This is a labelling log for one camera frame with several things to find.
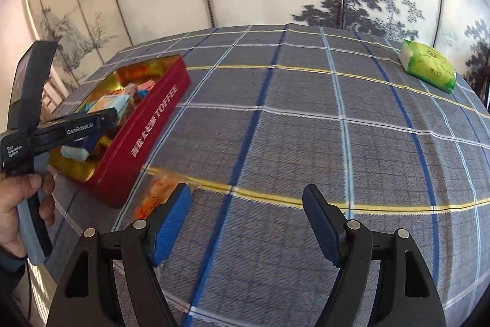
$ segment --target chinese calligraphy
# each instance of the chinese calligraphy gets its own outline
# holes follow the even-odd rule
[[[151,132],[153,127],[156,124],[157,119],[160,117],[160,115],[165,111],[167,105],[170,103],[170,100],[173,98],[173,96],[177,93],[177,86],[174,85],[172,89],[170,89],[170,92],[168,92],[167,96],[163,99],[163,102],[161,102],[158,105],[158,108],[156,111],[153,113],[153,115],[150,118],[150,121],[148,124],[146,124],[145,130],[141,132],[140,137],[136,141],[136,144],[134,147],[131,149],[131,154],[134,158],[138,155],[140,152],[141,146],[143,146],[143,143],[145,142],[146,137],[148,134]]]

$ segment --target orange candy wrapper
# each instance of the orange candy wrapper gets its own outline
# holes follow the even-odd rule
[[[141,205],[135,210],[135,219],[146,219],[157,205],[164,204],[176,188],[177,184],[185,183],[193,193],[197,185],[178,173],[162,170],[155,175],[150,183],[150,189],[143,198]]]

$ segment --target red tin box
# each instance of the red tin box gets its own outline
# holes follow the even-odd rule
[[[50,154],[51,165],[113,208],[126,202],[156,138],[189,86],[184,60],[176,55],[121,67],[107,76],[75,110],[80,111],[85,104],[128,83],[141,84],[149,79],[155,81],[155,86],[119,128],[100,159],[90,156],[80,162],[65,158],[60,148]]]

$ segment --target metal screw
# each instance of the metal screw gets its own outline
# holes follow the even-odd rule
[[[144,219],[138,219],[133,223],[133,227],[135,229],[143,229],[145,226],[146,226],[146,221]]]
[[[351,219],[347,222],[347,227],[352,230],[357,230],[361,228],[361,224],[356,219]]]
[[[93,227],[89,227],[83,232],[83,235],[87,238],[92,237],[95,234],[95,229]]]
[[[398,235],[403,239],[408,239],[410,237],[410,233],[405,229],[398,229]]]

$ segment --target yellow stripe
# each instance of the yellow stripe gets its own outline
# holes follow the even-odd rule
[[[308,34],[308,35],[322,35],[322,33],[320,32],[305,32],[305,31],[295,31],[295,30],[292,30],[292,29],[287,29],[287,30],[251,30],[249,32],[285,32],[285,31],[291,31],[291,32],[294,32],[296,34]],[[189,38],[198,38],[200,36],[209,36],[209,35],[218,35],[218,34],[243,34],[244,31],[229,31],[229,32],[210,32],[209,34],[197,34],[197,35],[191,35],[191,36],[182,36],[180,38],[173,38],[173,39],[170,39],[170,40],[162,40],[162,41],[158,41],[158,42],[154,42],[152,44],[145,44],[145,45],[139,45],[137,47],[134,47],[134,48],[131,48],[131,49],[127,49],[127,50],[122,50],[118,53],[121,53],[121,52],[130,52],[131,50],[136,50],[136,49],[140,49],[142,47],[145,47],[145,46],[151,46],[151,45],[156,45],[156,44],[165,44],[166,42],[172,42],[172,41],[178,41],[178,40],[183,40],[183,39],[189,39]],[[332,37],[335,37],[335,38],[343,38],[343,39],[346,39],[346,40],[354,40],[356,42],[364,42],[365,44],[371,44],[371,45],[379,45],[379,46],[383,46],[383,47],[386,47],[387,49],[391,49],[390,46],[386,46],[386,45],[383,45],[383,44],[380,44],[379,42],[370,42],[368,40],[359,40],[357,38],[351,38],[349,36],[342,36],[342,35],[335,35],[335,34],[325,34],[325,36],[332,36]]]
[[[198,70],[198,69],[205,70],[205,69],[211,69],[211,68],[213,68],[213,66],[188,67],[187,69],[189,71],[192,71],[192,70]],[[264,69],[264,68],[278,68],[278,69],[281,69],[281,70],[315,72],[315,73],[319,73],[319,74],[332,74],[333,73],[331,70],[324,70],[324,69],[319,69],[319,68],[307,68],[307,67],[289,67],[289,66],[283,66],[281,64],[276,64],[274,66],[252,66],[252,65],[249,65],[249,64],[244,64],[244,65],[231,65],[231,66],[217,66],[215,68],[219,68],[219,69],[226,69],[226,68],[250,68],[250,69],[256,69],[256,68],[261,68],[261,69]],[[465,104],[458,103],[458,102],[456,102],[454,100],[446,99],[445,97],[438,96],[438,95],[433,94],[433,93],[424,92],[423,90],[418,90],[418,89],[412,88],[412,87],[407,86],[407,85],[394,84],[393,82],[383,81],[381,79],[376,79],[376,78],[371,78],[371,77],[365,77],[363,75],[349,74],[347,72],[339,72],[339,71],[336,71],[336,74],[337,75],[340,75],[340,76],[343,76],[343,77],[362,79],[362,80],[365,80],[365,81],[376,82],[378,84],[393,86],[393,87],[399,88],[399,89],[410,90],[411,92],[414,92],[414,93],[423,94],[424,96],[433,97],[435,99],[439,99],[439,100],[446,101],[448,103],[454,104],[456,106],[463,107],[463,108],[465,108],[467,110],[476,112],[477,114],[481,115],[483,118],[490,119],[490,115],[486,115],[486,114],[484,114],[482,112],[479,112],[476,109],[474,109],[472,107],[469,107],[469,106],[467,106]]]
[[[146,167],[145,172],[150,175],[156,175],[158,172],[160,172],[160,169],[153,166],[148,166]],[[266,204],[285,206],[289,208],[303,209],[301,199],[297,199],[294,197],[256,192],[254,190],[244,189],[238,186],[232,187],[224,183],[212,182],[210,180],[194,178],[186,175],[182,175],[182,177],[184,180],[194,183],[200,189],[218,192],[221,194],[231,194],[244,200],[263,202]],[[329,202],[329,204],[335,205],[343,211],[349,209],[349,206],[346,202]],[[488,204],[490,204],[490,198],[477,201],[476,206],[481,207]],[[430,205],[355,204],[353,210],[357,214],[369,215],[423,215],[432,213],[445,214],[448,212],[465,211],[474,207],[474,202],[467,202],[464,204],[436,205],[434,207]]]

